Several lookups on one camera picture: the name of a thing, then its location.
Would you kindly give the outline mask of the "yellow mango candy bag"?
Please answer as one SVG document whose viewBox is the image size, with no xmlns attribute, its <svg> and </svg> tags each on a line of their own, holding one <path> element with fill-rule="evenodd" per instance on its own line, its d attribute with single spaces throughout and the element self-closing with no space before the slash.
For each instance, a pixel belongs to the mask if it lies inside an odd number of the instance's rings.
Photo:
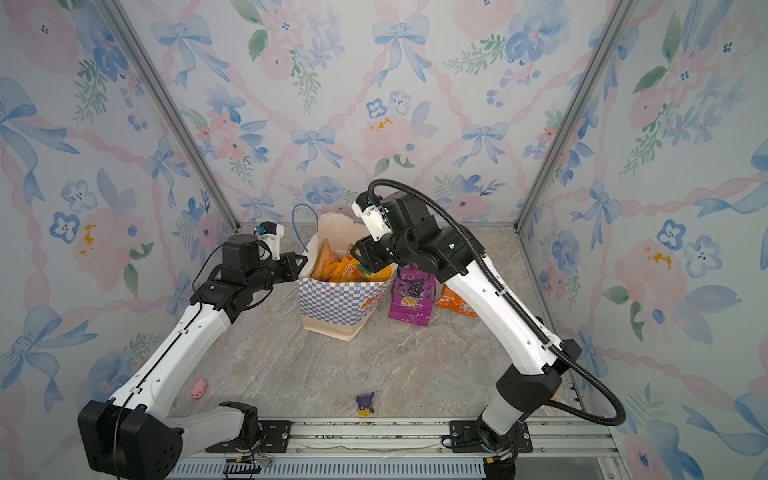
<svg viewBox="0 0 768 480">
<path fill-rule="evenodd" d="M 344 261 L 328 263 L 322 269 L 319 280 L 324 282 L 336 282 L 342 276 L 345 268 L 346 263 Z"/>
<path fill-rule="evenodd" d="M 388 281 L 393 274 L 391 266 L 387 266 L 381 271 L 371 272 L 363 266 L 357 264 L 357 262 L 349 255 L 345 256 L 341 261 L 346 263 L 342 276 L 332 283 L 371 283 L 371 282 L 385 282 Z"/>
</svg>

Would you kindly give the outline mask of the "yellow mango candy bag front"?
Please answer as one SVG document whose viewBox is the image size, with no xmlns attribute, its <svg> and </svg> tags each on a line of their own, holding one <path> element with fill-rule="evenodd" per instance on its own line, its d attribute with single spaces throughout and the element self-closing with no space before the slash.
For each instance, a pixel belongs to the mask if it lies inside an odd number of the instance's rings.
<svg viewBox="0 0 768 480">
<path fill-rule="evenodd" d="M 328 263 L 322 269 L 319 280 L 324 282 L 336 282 L 342 276 L 345 268 L 346 263 L 344 261 Z"/>
</svg>

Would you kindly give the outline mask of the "blue checkered paper bag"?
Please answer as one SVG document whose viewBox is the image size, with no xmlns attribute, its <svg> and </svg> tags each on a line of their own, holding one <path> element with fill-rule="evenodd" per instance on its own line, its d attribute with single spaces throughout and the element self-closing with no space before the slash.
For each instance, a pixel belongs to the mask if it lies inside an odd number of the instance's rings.
<svg viewBox="0 0 768 480">
<path fill-rule="evenodd" d="M 384 300 L 392 284 L 385 282 L 332 283 L 313 280 L 310 274 L 324 239 L 342 260 L 349 248 L 368 235 L 366 227 L 343 213 L 325 213 L 319 217 L 318 230 L 304 251 L 308 263 L 297 284 L 300 316 L 304 329 L 334 339 L 354 339 Z"/>
</svg>

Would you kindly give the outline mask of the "purple grape candy bag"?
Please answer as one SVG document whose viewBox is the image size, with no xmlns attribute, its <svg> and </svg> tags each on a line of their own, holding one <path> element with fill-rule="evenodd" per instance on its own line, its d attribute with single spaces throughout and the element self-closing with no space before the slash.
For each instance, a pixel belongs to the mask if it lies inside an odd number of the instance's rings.
<svg viewBox="0 0 768 480">
<path fill-rule="evenodd" d="M 437 282 L 433 275 L 411 267 L 399 267 L 394 277 L 388 317 L 427 327 L 435 303 Z"/>
</svg>

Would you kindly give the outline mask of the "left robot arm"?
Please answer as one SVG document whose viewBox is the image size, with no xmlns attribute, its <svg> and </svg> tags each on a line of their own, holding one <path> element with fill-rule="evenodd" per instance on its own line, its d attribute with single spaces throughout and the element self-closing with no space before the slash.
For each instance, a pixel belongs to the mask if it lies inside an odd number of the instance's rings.
<svg viewBox="0 0 768 480">
<path fill-rule="evenodd" d="M 143 366 L 106 401 L 89 401 L 77 418 L 89 467 L 118 479 L 164 479 L 176 464 L 214 445 L 252 452 L 264 439 L 256 407 L 227 401 L 186 417 L 172 404 L 215 341 L 253 296 L 298 280 L 304 255 L 258 254 L 232 270 L 223 264 L 192 295 L 181 320 Z"/>
</svg>

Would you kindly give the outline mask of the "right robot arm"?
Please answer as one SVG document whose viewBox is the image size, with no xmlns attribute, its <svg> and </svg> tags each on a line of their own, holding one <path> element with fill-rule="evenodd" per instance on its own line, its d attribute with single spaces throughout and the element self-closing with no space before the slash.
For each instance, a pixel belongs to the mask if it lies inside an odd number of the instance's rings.
<svg viewBox="0 0 768 480">
<path fill-rule="evenodd" d="M 549 332 L 540 339 L 526 324 L 541 323 L 509 293 L 492 262 L 475 259 L 472 251 L 484 250 L 465 228 L 417 227 L 389 232 L 376 239 L 369 235 L 350 249 L 352 256 L 371 272 L 391 264 L 416 266 L 446 284 L 477 313 L 510 357 L 511 364 L 497 380 L 489 404 L 477 419 L 479 442 L 489 451 L 506 450 L 518 436 L 521 424 L 552 400 L 562 384 L 567 364 L 549 352 L 561 346 Z"/>
</svg>

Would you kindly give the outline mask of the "orange corn chips bag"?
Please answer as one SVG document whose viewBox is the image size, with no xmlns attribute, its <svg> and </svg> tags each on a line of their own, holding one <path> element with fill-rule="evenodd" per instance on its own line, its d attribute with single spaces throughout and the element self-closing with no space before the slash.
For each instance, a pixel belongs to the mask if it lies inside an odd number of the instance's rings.
<svg viewBox="0 0 768 480">
<path fill-rule="evenodd" d="M 435 302 L 435 306 L 468 317 L 477 316 L 477 313 L 474 311 L 474 309 L 447 285 L 442 287 L 441 294 L 438 300 Z"/>
</svg>

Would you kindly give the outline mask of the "pink toy pig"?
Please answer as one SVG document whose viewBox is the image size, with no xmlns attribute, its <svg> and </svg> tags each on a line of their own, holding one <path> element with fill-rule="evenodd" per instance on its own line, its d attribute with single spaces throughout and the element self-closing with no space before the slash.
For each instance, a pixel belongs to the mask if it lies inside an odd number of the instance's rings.
<svg viewBox="0 0 768 480">
<path fill-rule="evenodd" d="M 208 381 L 204 378 L 198 379 L 190 389 L 190 397 L 193 400 L 202 399 L 208 390 Z"/>
</svg>

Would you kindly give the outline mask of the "purple toy figure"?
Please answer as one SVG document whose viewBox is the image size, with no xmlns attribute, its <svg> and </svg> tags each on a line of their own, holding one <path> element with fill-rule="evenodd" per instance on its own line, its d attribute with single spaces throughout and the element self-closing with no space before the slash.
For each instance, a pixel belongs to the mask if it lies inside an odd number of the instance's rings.
<svg viewBox="0 0 768 480">
<path fill-rule="evenodd" d="M 371 416 L 375 413 L 373 406 L 375 393 L 370 392 L 356 396 L 357 414 L 360 417 Z"/>
</svg>

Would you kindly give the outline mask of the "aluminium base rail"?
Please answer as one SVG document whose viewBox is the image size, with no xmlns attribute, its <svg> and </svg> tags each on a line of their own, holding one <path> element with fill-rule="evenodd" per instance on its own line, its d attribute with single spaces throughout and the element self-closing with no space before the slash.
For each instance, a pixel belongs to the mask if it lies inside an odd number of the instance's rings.
<svg viewBox="0 0 768 480">
<path fill-rule="evenodd" d="M 626 479 L 607 428 L 533 417 L 485 450 L 472 419 L 265 418 L 252 447 L 221 442 L 151 462 L 151 479 Z"/>
</svg>

